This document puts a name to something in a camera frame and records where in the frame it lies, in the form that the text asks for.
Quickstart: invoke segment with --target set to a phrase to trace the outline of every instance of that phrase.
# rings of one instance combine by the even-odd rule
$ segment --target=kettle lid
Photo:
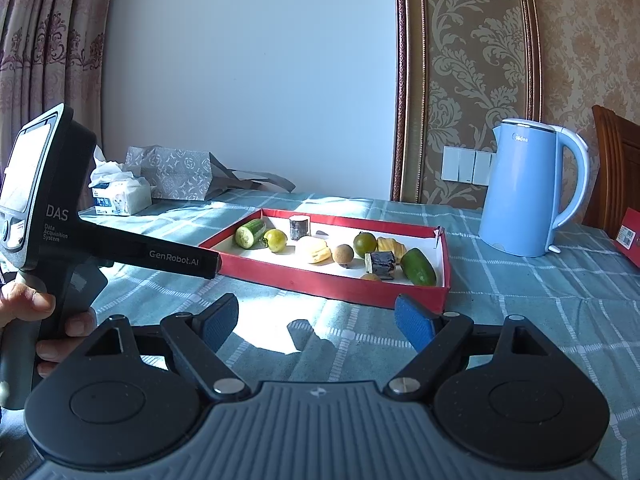
[[[525,128],[535,128],[537,130],[543,130],[552,134],[556,132],[554,128],[552,126],[549,126],[548,124],[537,123],[536,121],[529,121],[526,119],[510,118],[503,119],[502,122],[507,124],[514,124],[516,126],[523,126]]]

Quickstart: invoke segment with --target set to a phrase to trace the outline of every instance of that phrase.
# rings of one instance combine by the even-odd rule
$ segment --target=black device
[[[69,316],[88,310],[106,286],[100,267],[121,262],[213,278],[213,251],[100,226],[77,213],[96,146],[95,134],[60,104],[25,125],[15,139],[0,191],[0,249],[16,280],[56,297],[43,322],[14,320],[1,335],[0,405],[24,407],[40,382],[35,343],[64,336]]]
[[[26,403],[42,457],[28,478],[609,478],[591,462],[609,423],[605,399],[523,316],[475,325],[400,296],[396,324],[421,350],[382,390],[363,381],[252,391],[215,354],[237,320],[225,294],[158,326],[103,322]],[[141,354],[164,356],[170,371]],[[484,354],[488,364],[467,369]]]

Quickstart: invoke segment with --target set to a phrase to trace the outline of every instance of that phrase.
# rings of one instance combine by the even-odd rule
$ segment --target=tissue
[[[95,169],[91,172],[89,188],[98,215],[130,216],[151,205],[151,186],[134,174],[135,168],[125,171],[123,164],[107,162],[100,147],[94,151]]]

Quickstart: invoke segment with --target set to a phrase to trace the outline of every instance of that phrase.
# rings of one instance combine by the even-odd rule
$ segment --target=curtain
[[[94,132],[102,146],[100,83],[108,6],[109,0],[0,0],[0,174],[21,126],[61,102],[73,108],[74,120]],[[91,205],[85,188],[78,207]]]

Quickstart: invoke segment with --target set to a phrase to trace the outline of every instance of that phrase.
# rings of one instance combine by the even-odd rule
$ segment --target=red box
[[[407,250],[412,247],[420,248],[436,271],[436,286],[412,285],[399,270],[396,270],[396,279],[392,281],[361,280],[359,277],[365,272],[364,263],[357,256],[353,268],[343,269],[331,260],[328,264],[304,264],[296,261],[290,251],[286,254],[287,250],[282,254],[273,254],[268,249],[242,250],[233,243],[236,229],[254,218],[263,218],[268,228],[281,229],[289,237],[289,217],[297,215],[310,218],[311,234],[315,235],[317,231],[327,233],[329,247],[338,243],[351,244],[355,234],[367,231],[376,236],[393,237],[404,243]],[[288,249],[294,251],[294,242],[289,240],[288,243],[291,244]],[[200,247],[220,254],[220,274],[330,300],[393,308],[398,295],[407,294],[433,312],[441,314],[450,290],[449,251],[444,231],[440,228],[300,211],[260,209],[201,243]],[[279,258],[282,258],[282,264],[278,262]]]
[[[616,247],[640,267],[640,213],[627,208],[618,236],[613,241]]]

